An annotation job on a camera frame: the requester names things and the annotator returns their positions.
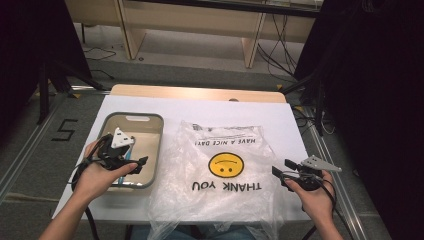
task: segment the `yellow smiley face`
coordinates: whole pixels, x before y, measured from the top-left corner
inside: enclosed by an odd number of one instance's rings
[[[243,159],[233,153],[218,153],[209,161],[209,170],[217,177],[236,177],[243,171],[243,169]]]

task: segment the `gray tray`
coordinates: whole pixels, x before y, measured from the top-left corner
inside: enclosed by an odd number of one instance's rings
[[[108,133],[114,134],[119,127],[128,136],[135,137],[131,152],[131,160],[148,156],[146,165],[140,174],[128,174],[123,184],[115,181],[109,190],[118,188],[143,189],[150,186],[156,176],[157,160],[159,158],[164,121],[160,115],[148,113],[116,112],[110,114],[103,123],[99,138]]]

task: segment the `plastic bag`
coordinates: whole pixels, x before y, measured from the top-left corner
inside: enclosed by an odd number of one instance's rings
[[[255,238],[277,239],[283,216],[274,201],[276,158],[262,131],[182,122],[159,163],[149,239],[164,239],[180,221],[212,223],[217,231],[249,223]]]

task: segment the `right hand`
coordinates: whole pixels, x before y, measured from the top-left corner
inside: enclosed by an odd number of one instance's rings
[[[333,178],[330,173],[323,170],[322,174],[324,180],[329,181],[331,184],[333,183]],[[286,179],[285,182],[287,186],[299,195],[303,209],[312,221],[316,222],[322,219],[329,220],[333,218],[333,203],[324,189],[319,188],[314,191],[305,191],[297,182],[291,179]],[[334,189],[330,183],[326,181],[323,182],[324,186],[334,197]]]

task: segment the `wire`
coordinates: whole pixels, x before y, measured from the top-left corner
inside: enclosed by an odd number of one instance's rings
[[[95,70],[90,70],[90,71],[92,71],[92,72],[101,72],[101,73],[103,73],[103,74],[107,75],[110,79],[115,79],[115,77],[114,77],[114,76],[112,76],[112,75],[108,74],[107,72],[105,72],[105,71],[103,71],[103,70],[95,69]]]
[[[281,42],[281,45],[284,48],[284,56],[285,56],[285,59],[286,59],[286,63],[288,65],[288,67],[289,67],[289,71],[290,71],[291,74],[293,74],[293,70],[296,69],[297,63],[293,59],[293,57],[290,55],[290,53],[289,53],[289,51],[287,49],[286,26],[287,26],[288,17],[287,17],[287,15],[284,15],[283,16],[283,29],[281,30],[281,33],[280,33],[280,30],[278,29],[277,21],[275,20],[275,15],[274,14],[272,14],[272,19],[274,21],[275,29],[277,30],[277,33],[278,33],[278,41]]]
[[[325,191],[325,193],[327,194],[327,196],[330,198],[330,200],[331,200],[331,204],[332,204],[332,206],[333,206],[333,208],[332,208],[332,211],[334,211],[334,209],[336,208],[336,204],[337,204],[337,201],[336,201],[336,191],[335,191],[335,189],[334,189],[334,186],[333,186],[333,184],[331,184],[331,182],[329,182],[329,181],[327,181],[327,180],[323,180],[323,181],[325,181],[325,182],[328,182],[328,183],[330,183],[330,185],[331,185],[331,187],[333,188],[333,192],[334,192],[334,197],[333,197],[333,195],[330,193],[330,191],[328,191],[328,189],[324,186],[324,184],[322,184],[322,182],[320,181],[320,180],[318,180],[315,176],[314,177],[311,177],[311,179],[313,179],[316,183],[318,183],[319,185],[320,185],[320,187]],[[306,234],[305,234],[305,236],[302,238],[302,240],[307,240],[307,239],[309,239],[309,237],[310,236],[312,236],[312,234],[316,231],[316,226],[314,225]]]
[[[303,130],[303,132],[300,134],[300,136],[303,136],[303,134],[306,132],[306,130],[308,130],[309,128],[311,128],[312,126],[315,126],[315,123],[311,124],[310,126],[308,126],[305,130]]]
[[[271,70],[269,69],[269,65],[271,65],[271,66],[273,66],[273,67],[275,67],[275,68],[277,68],[277,69],[280,69],[280,70],[282,70],[282,71],[284,71],[285,73],[287,73],[287,74],[289,74],[291,77],[293,77],[293,74],[289,71],[289,70],[287,70],[286,68],[284,68],[280,63],[278,63],[275,59],[273,59],[272,57],[271,57],[271,55],[272,55],[272,52],[274,51],[271,51],[271,54],[268,54],[268,53],[266,53],[265,52],[265,50],[262,48],[262,46],[260,45],[260,44],[258,44],[258,47],[259,47],[259,55],[261,55],[261,57],[268,63],[268,72],[272,75],[272,76],[274,76],[274,77],[276,77],[275,75],[273,75],[272,73],[271,73]]]
[[[321,126],[322,126],[322,129],[324,129],[324,131],[325,131],[327,134],[329,134],[329,135],[333,134],[333,133],[334,133],[334,131],[336,130],[336,127],[334,126],[334,127],[333,127],[333,130],[328,131],[328,130],[325,128],[324,123],[322,122],[322,119],[321,119]]]
[[[331,193],[328,191],[328,189],[324,186],[324,184],[321,183],[321,181],[319,181],[318,179],[315,179],[315,181],[317,181],[317,183],[321,186],[321,188],[324,189],[324,191],[327,193],[327,195],[330,197],[332,203],[333,203],[333,211],[336,212],[337,216],[340,218],[340,220],[342,221],[343,225],[345,226],[350,238],[353,240],[354,237],[352,235],[352,232],[350,231],[349,226],[347,225],[346,220],[342,217],[342,215],[340,214],[339,210],[337,209],[337,194],[336,194],[336,189],[334,187],[334,185],[328,181],[328,180],[323,180],[324,182],[327,182],[328,184],[330,184],[331,188],[333,189],[334,192],[334,197],[331,195]]]
[[[94,159],[94,160],[93,160],[93,155],[94,155],[94,153],[97,151],[97,149],[98,149],[98,148],[101,148],[101,147],[102,147],[102,144],[104,144],[104,141],[105,141],[107,138],[109,138],[109,135],[105,135],[105,136],[101,137],[101,138],[97,141],[96,145],[94,145],[93,149],[91,149],[91,151],[90,151],[90,153],[88,154],[88,156],[87,156],[85,159],[83,159],[83,161],[75,167],[76,172],[75,172],[75,174],[74,174],[74,176],[73,176],[73,178],[72,178],[72,182],[70,183],[70,184],[71,184],[71,189],[72,189],[72,191],[74,191],[74,189],[75,189],[75,187],[76,187],[76,185],[77,185],[77,183],[78,183],[78,180],[79,180],[79,178],[81,177],[82,172],[83,172],[83,171],[84,171],[84,170],[85,170],[85,169],[86,169],[86,168],[87,168],[90,164],[92,164],[92,163],[94,163],[94,162],[102,161],[102,159]],[[89,223],[90,223],[90,227],[91,227],[91,234],[93,235],[93,238],[94,238],[95,240],[99,240],[100,238],[99,238],[99,236],[98,236],[98,234],[97,234],[96,223],[94,222],[93,215],[91,214],[90,208],[89,208],[88,206],[87,206],[87,208],[85,209],[85,214],[87,215],[87,219],[88,219],[88,221],[89,221]]]
[[[292,106],[291,109],[293,110],[293,115],[295,116],[296,123],[298,123],[299,120],[305,121],[302,125],[297,124],[297,127],[305,127],[308,122],[313,123],[315,121],[313,117],[307,117],[301,110],[297,109],[296,106]]]
[[[85,52],[85,53],[88,53],[88,52],[91,52],[91,51],[92,51],[92,50],[94,50],[94,49],[98,49],[98,50],[101,50],[101,51],[104,51],[104,52],[111,53],[111,55],[109,55],[109,56],[105,56],[105,57],[101,57],[101,58],[87,58],[87,57],[86,57],[86,59],[90,59],[90,60],[103,60],[103,59],[110,58],[110,57],[112,57],[112,56],[115,56],[115,55],[116,55],[116,52],[114,52],[114,51],[109,51],[109,50],[105,50],[105,49],[103,49],[103,48],[98,48],[98,47],[93,47],[93,48],[91,48],[90,50],[87,50],[87,51],[84,51],[84,52]]]
[[[293,172],[293,171],[282,171],[282,174],[284,174],[287,177],[294,177],[294,178],[296,178],[296,177],[295,176],[292,176],[290,174],[298,175],[299,177],[302,176],[301,173],[299,173],[299,172]]]

